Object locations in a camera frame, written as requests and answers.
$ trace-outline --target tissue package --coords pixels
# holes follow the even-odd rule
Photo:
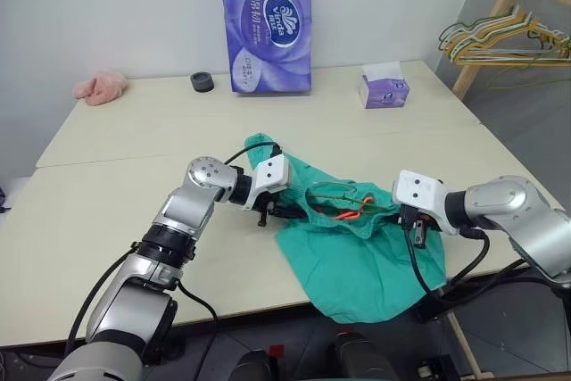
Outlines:
[[[223,0],[232,89],[311,89],[311,0]]]

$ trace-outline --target white wall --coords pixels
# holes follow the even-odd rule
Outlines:
[[[314,0],[313,63],[435,68],[435,39],[463,2]],[[0,177],[33,170],[73,105],[71,87],[100,68],[131,78],[227,71],[221,0],[0,0]]]

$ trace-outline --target black wire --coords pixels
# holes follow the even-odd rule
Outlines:
[[[128,252],[123,254],[118,260],[116,260],[104,272],[104,274],[101,276],[101,278],[99,278],[99,280],[97,280],[97,283],[95,283],[95,286],[93,287],[93,289],[91,289],[91,292],[89,292],[89,295],[87,296],[86,300],[83,302],[83,305],[81,305],[81,309],[79,310],[78,315],[76,316],[75,320],[73,321],[73,325],[71,326],[70,334],[68,335],[68,340],[65,343],[65,351],[63,352],[63,357],[67,357],[70,355],[71,352],[73,352],[73,347],[75,345],[75,338],[78,334],[79,326],[81,325],[81,321],[85,317],[85,315],[87,313],[87,309],[89,308],[89,305],[91,305],[91,302],[94,300],[95,295],[97,294],[97,292],[99,292],[99,289],[101,289],[101,286],[103,286],[103,283],[105,283],[105,281],[107,280],[107,278],[109,278],[109,276],[113,273],[113,271],[116,270],[119,267],[119,265],[121,265],[121,263],[123,263],[127,259],[127,257],[131,253],[134,253],[136,250],[137,250],[137,247],[133,244],[132,248]]]
[[[417,277],[417,281],[420,283],[423,290],[426,292],[426,294],[429,294],[434,299],[436,299],[436,301],[443,302],[446,304],[452,304],[454,306],[463,305],[465,303],[473,301],[475,298],[477,298],[478,296],[480,296],[484,292],[487,292],[488,290],[493,288],[498,282],[500,282],[502,279],[504,279],[506,276],[508,276],[514,269],[516,269],[517,267],[519,267],[520,265],[523,265],[525,263],[525,261],[523,259],[519,259],[513,263],[510,263],[510,265],[508,265],[506,268],[504,268],[499,273],[495,274],[492,278],[490,278],[482,286],[480,286],[476,291],[474,291],[473,293],[471,293],[471,294],[469,294],[463,298],[456,299],[456,300],[443,299],[442,297],[436,295],[430,289],[430,287],[428,287],[428,285],[426,284],[426,281],[422,278],[422,274],[420,273],[420,269],[418,268],[417,256],[414,252],[414,246],[413,246],[412,242],[410,241],[410,232],[407,229],[404,229],[404,237],[405,237],[405,240],[407,242],[407,248],[409,250],[409,257],[410,257],[410,263],[412,265],[412,270],[414,271],[414,274]]]
[[[484,260],[486,254],[490,250],[490,237],[486,234],[482,235],[482,240],[484,241],[484,246],[482,247],[482,251],[476,256],[476,258],[470,262],[461,272],[459,272],[452,280],[451,285],[457,284],[462,278],[464,278],[468,273],[472,271],[475,267],[477,267],[481,261]]]
[[[30,359],[28,359],[27,357],[24,357],[21,353],[19,352],[15,352],[14,354],[16,354],[16,356],[18,357],[18,359],[20,359],[21,361],[23,361],[24,363],[26,363],[28,366],[31,366],[32,368],[38,368],[38,369],[56,369],[59,365],[41,365],[39,363],[36,363],[35,361],[32,361]]]
[[[229,163],[231,163],[233,160],[235,160],[238,156],[242,155],[243,153],[246,153],[248,151],[251,151],[252,149],[255,149],[256,147],[260,147],[260,146],[278,146],[278,144],[276,142],[260,142],[260,143],[256,143],[254,145],[250,145],[245,147],[244,149],[242,149],[240,152],[236,153],[235,155],[233,155],[232,157],[230,157],[230,159],[228,159],[226,162],[224,162],[226,165],[229,165]]]
[[[214,343],[214,339],[216,339],[216,334],[218,333],[218,316],[216,315],[216,311],[211,307],[211,305],[209,303],[207,303],[205,300],[199,298],[198,296],[188,292],[185,289],[185,287],[182,286],[182,283],[180,283],[180,282],[178,282],[178,289],[180,289],[180,291],[185,296],[187,296],[188,298],[192,299],[193,301],[195,301],[197,303],[200,303],[206,310],[208,310],[210,312],[210,314],[212,315],[212,319],[214,321],[214,329],[212,330],[211,338],[208,341],[208,343],[206,344],[206,348],[204,348],[203,355],[198,362],[198,366],[196,367],[196,370],[194,371],[193,381],[196,381],[198,379],[198,377],[200,376],[200,371],[203,368],[203,364],[204,364],[204,361],[206,360],[206,356],[208,355],[208,352],[211,350],[212,343]]]

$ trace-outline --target tissue box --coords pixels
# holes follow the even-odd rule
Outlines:
[[[363,67],[359,96],[365,109],[402,107],[407,101],[409,90],[399,62],[382,62]]]

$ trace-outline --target purple tissue box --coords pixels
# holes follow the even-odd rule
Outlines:
[[[402,107],[409,95],[409,85],[404,79],[378,79],[369,81],[363,75],[359,96],[365,109]]]

